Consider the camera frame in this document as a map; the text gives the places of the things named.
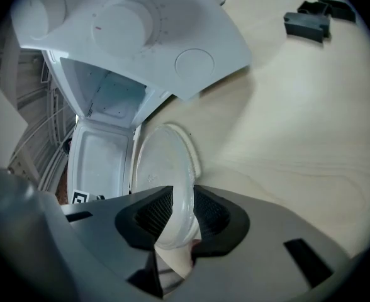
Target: black plastic part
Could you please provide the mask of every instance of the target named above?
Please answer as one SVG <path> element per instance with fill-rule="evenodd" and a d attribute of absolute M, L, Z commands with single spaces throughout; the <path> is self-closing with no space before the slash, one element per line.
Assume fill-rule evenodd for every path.
<path fill-rule="evenodd" d="M 248 233 L 248 214 L 235 203 L 201 186 L 195 186 L 193 192 L 193 212 L 202 236 L 202 241 L 192 249 L 193 262 L 198 257 L 227 255 Z"/>
<path fill-rule="evenodd" d="M 300 36 L 319 43 L 323 42 L 323 38 L 329 37 L 330 21 L 326 16 L 286 13 L 284 26 L 287 35 Z"/>
<path fill-rule="evenodd" d="M 163 292 L 154 251 L 150 252 L 145 268 L 131 275 L 127 281 L 138 289 L 162 299 Z"/>
<path fill-rule="evenodd" d="M 303 239 L 290 240 L 284 243 L 284 246 L 312 288 L 321 284 L 333 274 L 329 267 Z"/>
<path fill-rule="evenodd" d="M 92 217 L 92 215 L 93 214 L 91 214 L 88 211 L 81 211 L 80 213 L 74 213 L 74 214 L 66 215 L 66 219 L 69 223 L 72 223 L 73 221 L 77 221 L 77 220 Z"/>
<path fill-rule="evenodd" d="M 154 251 L 154 243 L 171 214 L 172 186 L 167 186 L 123 208 L 115 217 L 115 227 L 129 246 Z"/>
<path fill-rule="evenodd" d="M 343 19 L 351 21 L 353 23 L 356 22 L 356 13 L 347 3 L 343 3 L 342 1 L 336 0 L 318 0 L 318 1 L 320 3 L 326 3 L 329 5 L 327 12 L 332 16 L 332 18 Z"/>
<path fill-rule="evenodd" d="M 69 156 L 69 152 L 70 152 L 70 144 L 72 142 L 72 138 L 68 138 L 64 144 L 62 145 L 62 150 L 65 152 L 65 154 L 67 156 Z"/>
<path fill-rule="evenodd" d="M 303 4 L 297 9 L 297 12 L 325 16 L 326 14 L 328 14 L 328 9 L 329 5 L 327 3 L 309 3 L 308 1 L 304 1 Z"/>

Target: black slot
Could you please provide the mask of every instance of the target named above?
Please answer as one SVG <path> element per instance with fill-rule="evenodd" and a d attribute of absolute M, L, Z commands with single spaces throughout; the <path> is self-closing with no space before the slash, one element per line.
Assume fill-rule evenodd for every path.
<path fill-rule="evenodd" d="M 155 261 L 155 252 L 149 253 L 145 267 L 132 274 L 127 281 L 138 289 L 162 299 L 163 292 L 157 270 L 157 262 Z"/>
<path fill-rule="evenodd" d="M 66 215 L 66 219 L 69 223 L 71 223 L 72 221 L 77 221 L 89 217 L 92 217 L 92 214 L 89 213 L 88 211 L 81 211 L 80 213 Z"/>
<path fill-rule="evenodd" d="M 333 274 L 324 261 L 303 239 L 290 240 L 284 243 L 284 246 L 312 288 L 321 284 Z"/>

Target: white plastic container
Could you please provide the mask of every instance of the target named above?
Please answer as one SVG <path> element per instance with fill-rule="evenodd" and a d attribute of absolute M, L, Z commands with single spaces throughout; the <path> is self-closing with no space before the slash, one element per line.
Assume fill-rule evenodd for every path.
<path fill-rule="evenodd" d="M 191 144 L 178 127 L 158 126 L 149 134 L 139 152 L 133 190 L 173 186 L 172 215 L 156 245 L 175 249 L 187 245 L 198 231 L 193 213 L 193 185 L 199 167 Z"/>

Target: white appliance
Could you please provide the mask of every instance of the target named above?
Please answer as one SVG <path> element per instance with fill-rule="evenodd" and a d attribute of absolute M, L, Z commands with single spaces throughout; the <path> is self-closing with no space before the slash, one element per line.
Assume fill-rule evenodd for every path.
<path fill-rule="evenodd" d="M 215 0 L 17 0 L 11 16 L 80 117 L 70 203 L 75 190 L 128 194 L 136 127 L 171 94 L 187 100 L 251 61 Z"/>

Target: light wood surface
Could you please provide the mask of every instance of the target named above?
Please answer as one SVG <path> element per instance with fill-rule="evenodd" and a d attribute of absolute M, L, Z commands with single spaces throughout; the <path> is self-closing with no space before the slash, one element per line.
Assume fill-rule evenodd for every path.
<path fill-rule="evenodd" d="M 287 207 L 353 257 L 370 244 L 370 34 L 360 19 L 332 19 L 323 44 L 286 36 L 283 15 L 303 1 L 227 0 L 252 66 L 166 104 L 140 144 L 179 125 L 199 155 L 198 184 Z M 181 276 L 191 270 L 189 248 L 157 251 Z"/>

